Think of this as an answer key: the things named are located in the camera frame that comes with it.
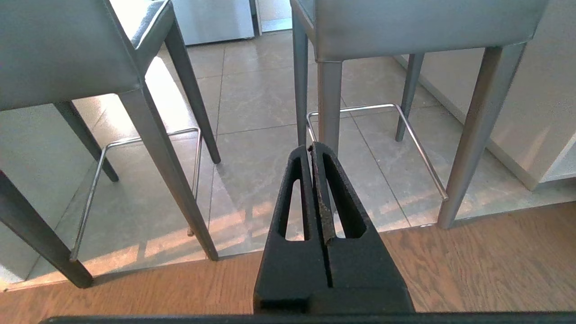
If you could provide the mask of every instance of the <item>tile floor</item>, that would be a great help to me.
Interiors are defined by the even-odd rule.
[[[222,155],[214,166],[202,154],[198,204],[220,256],[262,249],[286,164],[296,147],[291,33],[188,49]],[[309,107],[317,106],[316,65],[310,51]],[[342,107],[399,102],[404,69],[392,58],[347,61]],[[146,76],[169,131],[195,125],[168,54],[161,51]],[[106,95],[76,105],[101,145],[136,131],[119,99]],[[418,87],[411,121],[444,183],[462,125],[427,90]],[[390,110],[343,114],[340,159],[379,231],[435,222],[440,197],[411,141],[393,134]],[[174,146],[191,176],[195,135]],[[79,258],[95,275],[203,259],[195,238],[142,145],[116,148],[109,158],[119,183],[102,178]],[[56,231],[72,244],[95,164]],[[298,195],[291,214],[299,215]],[[575,187],[528,191],[485,152],[458,218],[576,200]],[[302,238],[290,219],[289,239]],[[62,280],[39,260],[28,284]]]

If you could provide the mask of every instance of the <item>gray bar stool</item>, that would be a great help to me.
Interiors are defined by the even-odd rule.
[[[442,196],[438,224],[449,228],[472,180],[502,108],[526,43],[547,0],[290,0],[298,144],[306,144],[309,117],[319,116],[317,140],[338,152],[340,113],[395,107]],[[306,113],[308,39],[318,63],[318,112]],[[484,47],[484,57],[448,185],[439,177],[408,122],[424,53]],[[340,109],[342,62],[410,54],[401,106],[383,104]]]
[[[118,180],[105,151],[119,143],[108,145],[101,154],[71,103],[83,97],[118,94],[141,136],[128,141],[144,143],[206,255],[216,260],[218,253],[145,81],[146,70],[165,43],[198,123],[185,131],[197,131],[197,149],[204,139],[212,161],[219,163],[172,3],[119,0],[114,4],[129,8],[117,14],[109,0],[0,2],[0,111],[55,103],[94,158],[100,158],[99,168]],[[9,179],[0,175],[0,209],[7,211],[0,213],[0,221],[76,286],[88,287],[92,277],[76,259],[83,228],[71,252]],[[85,210],[82,226],[86,216]]]

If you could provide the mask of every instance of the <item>chrome footrest bar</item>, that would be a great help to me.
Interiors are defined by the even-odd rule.
[[[399,105],[397,105],[397,104],[379,104],[379,105],[375,105],[375,106],[350,107],[350,108],[342,108],[342,109],[340,109],[340,112],[353,112],[353,111],[370,110],[370,109],[377,109],[377,108],[396,108],[396,110],[398,111],[398,114],[400,114],[400,118],[402,118],[402,121],[406,125],[406,129],[408,130],[410,137],[414,141],[414,145],[416,145],[416,148],[418,149],[418,153],[420,153],[420,157],[422,157],[422,160],[424,161],[424,165],[426,166],[426,169],[428,169],[428,173],[432,177],[432,181],[434,181],[434,185],[436,185],[436,189],[438,189],[438,192],[440,193],[440,196],[442,197],[442,201],[448,200],[448,194],[446,193],[446,188],[444,188],[444,185],[442,184],[442,181],[438,177],[438,174],[436,173],[434,166],[432,166],[432,163],[430,162],[430,159],[428,158],[426,151],[422,147],[422,144],[418,140],[418,137],[416,136],[414,129],[412,128],[412,126],[410,125],[410,122],[408,121],[408,118],[406,118],[406,116],[404,116],[404,113],[402,112],[402,109],[400,108]],[[310,138],[312,139],[312,141],[316,142],[317,141],[316,135],[314,134],[314,129],[312,128],[312,122],[310,121],[310,117],[313,117],[313,116],[318,116],[318,112],[312,111],[306,115],[306,128],[308,129],[308,134],[310,135]]]
[[[186,134],[186,133],[198,133],[198,140],[196,142],[196,160],[194,161],[194,173],[192,176],[192,192],[194,193],[194,198],[198,196],[198,182],[199,182],[199,173],[200,173],[200,155],[202,153],[202,134],[198,127],[190,127],[178,131],[173,131],[168,133],[168,136]],[[96,167],[96,173],[94,175],[94,179],[92,180],[92,185],[90,186],[90,190],[88,191],[88,198],[86,200],[86,205],[84,206],[84,212],[82,213],[82,217],[80,218],[80,224],[78,226],[78,234],[76,235],[76,240],[74,241],[74,247],[70,251],[70,261],[74,262],[78,260],[78,252],[80,250],[80,243],[82,242],[82,237],[84,236],[84,230],[86,229],[86,223],[88,221],[88,215],[90,215],[90,209],[92,208],[92,201],[94,200],[94,194],[96,192],[96,186],[98,185],[98,180],[100,179],[100,174],[102,173],[102,166],[104,165],[104,160],[106,159],[106,153],[111,148],[115,148],[117,146],[128,145],[133,143],[142,142],[140,137],[129,137],[123,138],[121,140],[117,140],[114,142],[109,143],[104,147],[102,150],[102,154],[100,155],[100,160],[98,161],[98,166]]]

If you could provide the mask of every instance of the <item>wooden floor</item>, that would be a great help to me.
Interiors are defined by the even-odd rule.
[[[450,231],[381,235],[417,311],[576,310],[576,203],[487,217]],[[0,293],[0,322],[55,315],[252,312],[261,253]]]

